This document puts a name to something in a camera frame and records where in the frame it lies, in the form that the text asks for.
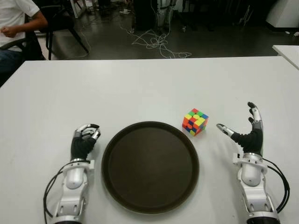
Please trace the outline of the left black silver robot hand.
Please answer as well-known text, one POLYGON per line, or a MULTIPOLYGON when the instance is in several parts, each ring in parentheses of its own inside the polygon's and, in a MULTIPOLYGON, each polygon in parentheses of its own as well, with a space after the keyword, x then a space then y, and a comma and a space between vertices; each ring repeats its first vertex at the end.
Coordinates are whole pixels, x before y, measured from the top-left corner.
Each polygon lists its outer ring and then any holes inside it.
POLYGON ((100 135, 100 126, 97 124, 84 124, 77 128, 71 142, 71 161, 86 160, 100 135))

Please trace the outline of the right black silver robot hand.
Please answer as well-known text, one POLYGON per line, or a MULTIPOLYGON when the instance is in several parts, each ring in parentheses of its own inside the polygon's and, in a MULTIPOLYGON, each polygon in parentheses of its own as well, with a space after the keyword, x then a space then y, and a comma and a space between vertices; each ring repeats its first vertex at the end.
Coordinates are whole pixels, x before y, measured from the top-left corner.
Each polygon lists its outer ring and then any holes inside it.
POLYGON ((252 115, 248 118, 252 130, 248 134, 240 134, 223 124, 217 124, 217 128, 229 136, 235 143, 242 147, 244 153, 254 153, 263 156, 263 121, 258 107, 252 103, 247 103, 249 112, 252 115))

